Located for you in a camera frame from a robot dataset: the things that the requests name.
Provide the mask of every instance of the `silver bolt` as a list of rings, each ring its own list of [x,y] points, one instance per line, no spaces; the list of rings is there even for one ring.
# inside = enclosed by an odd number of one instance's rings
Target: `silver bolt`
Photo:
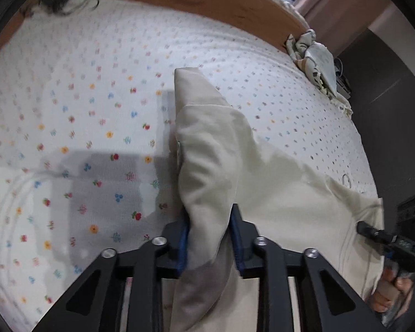
[[[266,238],[265,237],[257,237],[255,240],[253,240],[253,243],[257,246],[266,246]]]
[[[168,240],[166,239],[166,237],[155,237],[152,239],[152,244],[155,246],[163,246],[166,245],[168,243]]]
[[[315,248],[307,248],[304,250],[304,254],[309,258],[317,258],[320,253]]]
[[[112,248],[107,248],[105,250],[103,250],[103,252],[101,253],[101,256],[103,258],[112,258],[117,254],[116,250],[112,249]]]

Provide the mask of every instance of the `white floral bed sheet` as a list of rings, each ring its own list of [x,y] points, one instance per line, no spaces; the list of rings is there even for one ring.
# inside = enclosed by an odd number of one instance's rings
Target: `white floral bed sheet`
[[[138,248],[180,210],[173,72],[184,66],[256,134],[376,196],[352,121],[260,39],[124,0],[35,14],[0,52],[0,313],[15,332],[102,249]]]

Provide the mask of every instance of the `yellow flower print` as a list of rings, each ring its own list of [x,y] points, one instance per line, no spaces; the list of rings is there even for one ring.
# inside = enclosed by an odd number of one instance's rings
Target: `yellow flower print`
[[[89,232],[96,234],[98,232],[98,226],[97,225],[91,225],[91,227],[89,227]]]

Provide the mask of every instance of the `triangular cutout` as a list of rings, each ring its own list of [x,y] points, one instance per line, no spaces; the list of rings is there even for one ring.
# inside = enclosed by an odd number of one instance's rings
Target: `triangular cutout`
[[[333,316],[350,312],[355,309],[355,302],[343,291],[340,285],[326,270],[320,271],[324,293],[328,301],[329,309]]]
[[[78,291],[67,302],[66,309],[68,311],[79,313],[83,316],[89,315],[100,274],[101,272],[99,269],[94,271],[85,283],[83,283]]]

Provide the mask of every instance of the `dark floor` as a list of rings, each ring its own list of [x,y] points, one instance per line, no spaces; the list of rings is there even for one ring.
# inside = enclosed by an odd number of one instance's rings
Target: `dark floor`
[[[385,228],[392,231],[396,206],[415,195],[415,77],[369,30],[339,57],[353,90],[352,120],[384,200]],[[415,296],[408,324],[414,318]]]

